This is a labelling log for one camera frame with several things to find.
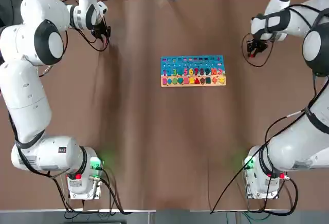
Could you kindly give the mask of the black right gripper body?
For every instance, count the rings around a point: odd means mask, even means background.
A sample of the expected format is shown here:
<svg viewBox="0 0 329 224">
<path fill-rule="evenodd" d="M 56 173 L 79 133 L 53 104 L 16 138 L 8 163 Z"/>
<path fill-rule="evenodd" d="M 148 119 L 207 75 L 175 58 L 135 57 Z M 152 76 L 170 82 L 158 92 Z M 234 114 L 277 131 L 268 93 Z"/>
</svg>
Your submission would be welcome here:
<svg viewBox="0 0 329 224">
<path fill-rule="evenodd" d="M 248 40 L 247 48 L 248 49 L 266 49 L 268 47 L 267 41 L 264 40 Z"/>
</svg>

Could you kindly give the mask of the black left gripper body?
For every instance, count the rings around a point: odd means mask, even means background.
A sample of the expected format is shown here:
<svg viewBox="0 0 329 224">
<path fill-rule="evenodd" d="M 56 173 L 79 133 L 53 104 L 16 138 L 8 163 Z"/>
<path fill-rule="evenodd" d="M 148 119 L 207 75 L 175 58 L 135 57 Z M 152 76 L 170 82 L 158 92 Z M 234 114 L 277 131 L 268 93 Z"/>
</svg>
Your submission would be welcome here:
<svg viewBox="0 0 329 224">
<path fill-rule="evenodd" d="M 94 37 L 100 37 L 101 35 L 105 37 L 111 36 L 111 27 L 106 25 L 95 25 L 91 30 L 91 35 Z"/>
</svg>

